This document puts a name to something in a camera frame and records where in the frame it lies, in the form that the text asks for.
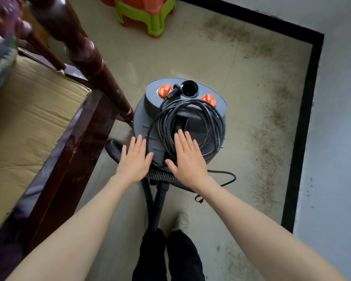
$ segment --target wall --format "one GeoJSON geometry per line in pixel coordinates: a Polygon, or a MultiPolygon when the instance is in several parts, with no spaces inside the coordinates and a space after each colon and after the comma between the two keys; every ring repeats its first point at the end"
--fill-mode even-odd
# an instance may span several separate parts
{"type": "Polygon", "coordinates": [[[351,12],[325,35],[294,234],[351,281],[351,12]]]}
{"type": "Polygon", "coordinates": [[[223,0],[325,33],[351,9],[351,0],[223,0]]]}

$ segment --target orange rotary switch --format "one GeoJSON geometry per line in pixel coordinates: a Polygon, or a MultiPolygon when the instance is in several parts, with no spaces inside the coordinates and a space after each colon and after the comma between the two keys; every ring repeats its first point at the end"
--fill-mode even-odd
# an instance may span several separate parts
{"type": "Polygon", "coordinates": [[[206,94],[201,97],[201,100],[206,101],[207,103],[210,103],[213,106],[216,106],[216,100],[211,94],[206,94]]]}
{"type": "Polygon", "coordinates": [[[172,86],[169,84],[166,84],[164,86],[161,86],[159,88],[158,94],[160,98],[165,99],[167,95],[173,90],[172,86]]]}

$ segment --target vacuum cleaner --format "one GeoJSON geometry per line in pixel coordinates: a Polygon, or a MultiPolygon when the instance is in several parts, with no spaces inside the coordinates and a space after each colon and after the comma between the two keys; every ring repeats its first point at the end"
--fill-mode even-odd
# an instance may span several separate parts
{"type": "MultiPolygon", "coordinates": [[[[192,80],[166,78],[150,82],[145,95],[138,103],[133,120],[135,137],[146,139],[146,151],[154,152],[154,157],[146,177],[141,181],[149,217],[149,229],[158,228],[161,210],[169,185],[194,192],[183,185],[165,164],[171,159],[177,164],[174,134],[182,129],[196,139],[201,153],[208,164],[220,151],[225,139],[225,114],[228,106],[224,99],[209,87],[192,80]],[[155,199],[150,185],[157,185],[155,199]]],[[[109,156],[117,163],[121,159],[123,144],[109,140],[105,145],[109,156]]],[[[222,184],[225,186],[236,180],[234,174],[225,171],[208,170],[213,173],[226,173],[234,179],[222,184]]]]}

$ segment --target round black hole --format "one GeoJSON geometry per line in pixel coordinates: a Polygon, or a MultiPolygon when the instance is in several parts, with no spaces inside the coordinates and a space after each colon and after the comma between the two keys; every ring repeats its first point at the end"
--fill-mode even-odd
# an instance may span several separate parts
{"type": "Polygon", "coordinates": [[[182,83],[182,94],[185,97],[194,97],[198,94],[198,91],[199,87],[194,81],[187,80],[182,83]]]}

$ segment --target cardboard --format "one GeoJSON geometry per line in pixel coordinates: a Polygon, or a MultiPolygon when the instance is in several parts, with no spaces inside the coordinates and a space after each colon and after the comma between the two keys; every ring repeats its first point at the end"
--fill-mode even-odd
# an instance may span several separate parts
{"type": "Polygon", "coordinates": [[[89,92],[64,75],[18,56],[0,89],[0,225],[89,92]]]}

